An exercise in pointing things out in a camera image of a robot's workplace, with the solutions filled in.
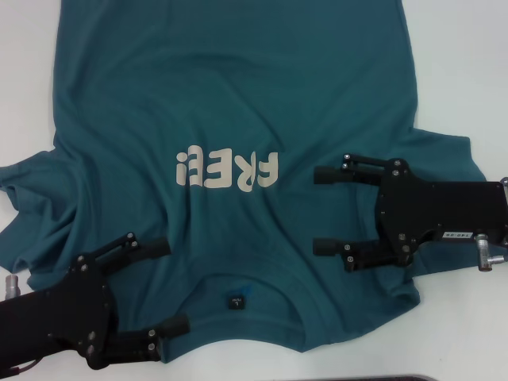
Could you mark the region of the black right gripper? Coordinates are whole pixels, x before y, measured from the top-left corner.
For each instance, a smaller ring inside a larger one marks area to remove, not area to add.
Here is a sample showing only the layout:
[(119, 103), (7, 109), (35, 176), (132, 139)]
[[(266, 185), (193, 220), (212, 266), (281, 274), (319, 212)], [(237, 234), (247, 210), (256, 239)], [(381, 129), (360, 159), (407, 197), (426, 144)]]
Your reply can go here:
[(410, 254), (430, 241), (489, 244), (507, 241), (507, 200), (499, 182), (431, 181), (416, 176), (399, 158), (381, 160), (352, 153), (339, 167), (317, 166), (314, 183), (360, 183), (379, 188), (375, 227), (382, 240), (314, 238), (315, 256), (340, 256), (347, 272), (410, 264)]

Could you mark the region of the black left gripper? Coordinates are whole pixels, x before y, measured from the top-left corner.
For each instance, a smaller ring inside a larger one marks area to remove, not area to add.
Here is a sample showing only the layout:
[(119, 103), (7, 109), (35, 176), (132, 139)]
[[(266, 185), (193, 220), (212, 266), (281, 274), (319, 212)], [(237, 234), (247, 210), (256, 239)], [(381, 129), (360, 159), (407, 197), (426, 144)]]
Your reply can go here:
[(185, 314), (148, 328), (118, 330), (116, 302), (104, 275), (171, 255), (165, 237), (141, 244), (135, 233), (81, 255), (53, 286), (1, 303), (1, 358), (37, 360), (73, 349), (88, 357), (160, 358), (160, 342), (190, 332)]

